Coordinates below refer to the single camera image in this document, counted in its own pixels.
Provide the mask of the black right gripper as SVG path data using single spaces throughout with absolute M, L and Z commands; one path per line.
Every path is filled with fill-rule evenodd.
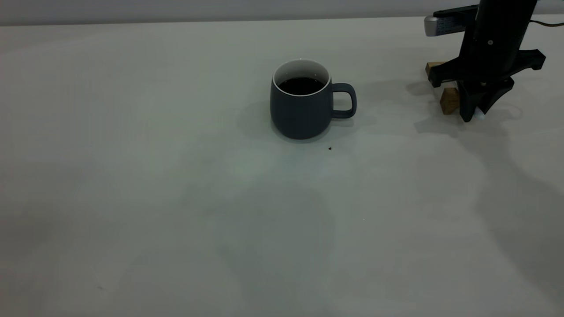
M 435 88 L 446 81 L 459 81 L 459 109 L 464 122 L 471 121 L 477 107 L 487 114 L 513 88 L 511 75 L 528 68 L 540 70 L 544 65 L 546 57 L 538 49 L 520 49 L 528 24 L 525 20 L 473 21 L 465 29 L 459 56 L 430 68 L 428 80 Z M 494 83 L 487 85 L 482 95 L 477 82 Z

